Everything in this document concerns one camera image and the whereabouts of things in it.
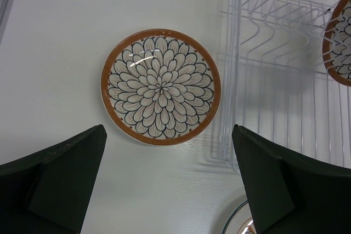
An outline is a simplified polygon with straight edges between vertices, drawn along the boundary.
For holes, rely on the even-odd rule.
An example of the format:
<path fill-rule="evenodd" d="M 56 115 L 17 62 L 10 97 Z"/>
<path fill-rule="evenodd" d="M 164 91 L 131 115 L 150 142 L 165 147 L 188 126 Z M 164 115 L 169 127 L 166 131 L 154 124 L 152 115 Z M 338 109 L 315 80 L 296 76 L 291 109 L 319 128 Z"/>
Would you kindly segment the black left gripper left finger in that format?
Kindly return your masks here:
<path fill-rule="evenodd" d="M 80 233 L 106 139 L 100 124 L 1 165 L 1 233 Z"/>

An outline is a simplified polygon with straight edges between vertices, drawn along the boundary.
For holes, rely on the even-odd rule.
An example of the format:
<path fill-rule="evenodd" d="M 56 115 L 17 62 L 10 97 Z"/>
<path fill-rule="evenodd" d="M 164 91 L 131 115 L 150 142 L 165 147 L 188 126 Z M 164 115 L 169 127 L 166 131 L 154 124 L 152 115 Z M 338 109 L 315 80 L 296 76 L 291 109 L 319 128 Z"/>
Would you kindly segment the orange rimmed flower plate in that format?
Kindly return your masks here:
<path fill-rule="evenodd" d="M 327 73 L 350 86 L 350 0 L 340 0 L 325 28 L 322 58 Z"/>

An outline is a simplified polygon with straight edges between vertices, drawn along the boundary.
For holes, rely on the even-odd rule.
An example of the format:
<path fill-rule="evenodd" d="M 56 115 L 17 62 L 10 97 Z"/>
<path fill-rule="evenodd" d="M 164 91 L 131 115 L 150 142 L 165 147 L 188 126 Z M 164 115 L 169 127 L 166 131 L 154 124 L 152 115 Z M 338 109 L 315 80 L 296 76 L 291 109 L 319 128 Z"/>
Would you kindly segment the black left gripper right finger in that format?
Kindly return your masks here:
<path fill-rule="evenodd" d="M 350 233 L 350 169 L 318 161 L 235 125 L 257 233 Z"/>

